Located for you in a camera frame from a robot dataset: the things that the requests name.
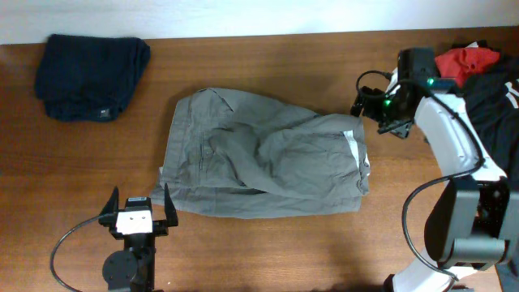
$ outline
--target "brown tabletop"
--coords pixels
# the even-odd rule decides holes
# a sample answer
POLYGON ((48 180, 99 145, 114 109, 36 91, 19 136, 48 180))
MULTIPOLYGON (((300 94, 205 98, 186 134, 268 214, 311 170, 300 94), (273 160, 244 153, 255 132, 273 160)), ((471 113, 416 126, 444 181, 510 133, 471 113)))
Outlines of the brown tabletop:
MULTIPOLYGON (((64 290, 49 271, 54 244, 97 215, 115 185, 122 200, 149 194, 180 98, 206 87, 236 88, 347 114, 358 75, 392 70, 400 49, 440 52, 479 39, 519 53, 517 28, 150 40, 152 59, 133 100, 108 123, 46 117, 32 89, 44 46, 0 46, 0 290, 64 290)), ((413 255, 401 232, 402 203, 440 171, 418 129, 399 140, 378 135, 371 120, 364 125, 372 173, 360 212, 248 221, 179 212, 180 226, 157 239, 156 288, 329 290, 378 285, 403 269, 413 255)), ((442 188, 424 191, 411 206, 410 233, 420 248, 442 188)), ((162 210, 155 206, 155 218, 162 210)), ((106 290, 101 267, 121 248, 106 229, 90 225, 65 241, 56 269, 80 290, 106 290)), ((462 283, 499 289, 493 268, 462 283)))

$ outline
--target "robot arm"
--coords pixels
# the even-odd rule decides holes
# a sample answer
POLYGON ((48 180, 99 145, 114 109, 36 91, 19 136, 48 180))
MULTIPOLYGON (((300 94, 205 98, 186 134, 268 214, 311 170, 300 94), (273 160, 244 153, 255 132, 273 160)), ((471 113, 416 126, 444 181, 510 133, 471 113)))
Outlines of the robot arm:
MULTIPOLYGON (((453 85, 438 78, 431 49, 404 50, 388 90, 358 88, 351 114, 363 110, 379 123, 379 133, 405 139, 415 123, 427 137, 443 175, 450 177, 427 219, 426 249, 420 255, 459 279, 511 259, 519 235, 513 226, 519 217, 519 188, 485 151, 453 85), (480 167, 470 171, 475 165, 480 167)), ((417 258, 392 278, 389 289, 443 291, 451 283, 452 277, 417 258)))

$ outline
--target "black cloth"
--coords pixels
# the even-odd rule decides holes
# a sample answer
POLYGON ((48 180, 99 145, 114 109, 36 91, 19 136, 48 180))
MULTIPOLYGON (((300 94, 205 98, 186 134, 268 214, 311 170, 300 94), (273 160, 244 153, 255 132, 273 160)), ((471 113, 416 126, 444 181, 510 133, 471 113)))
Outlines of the black cloth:
POLYGON ((61 121, 111 121, 130 102, 150 48, 135 37, 52 35, 36 72, 47 115, 61 121))
MULTIPOLYGON (((519 181, 519 58, 503 56, 463 88, 470 121, 485 149, 511 181, 519 181)), ((503 292, 519 291, 519 246, 512 261, 497 264, 503 292)))

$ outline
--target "white wall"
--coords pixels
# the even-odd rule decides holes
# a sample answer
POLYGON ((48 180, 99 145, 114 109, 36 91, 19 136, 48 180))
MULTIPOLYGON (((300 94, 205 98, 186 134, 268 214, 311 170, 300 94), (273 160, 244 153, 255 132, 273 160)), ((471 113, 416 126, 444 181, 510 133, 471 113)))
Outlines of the white wall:
POLYGON ((518 0, 0 0, 0 44, 51 33, 251 36, 519 24, 518 0))

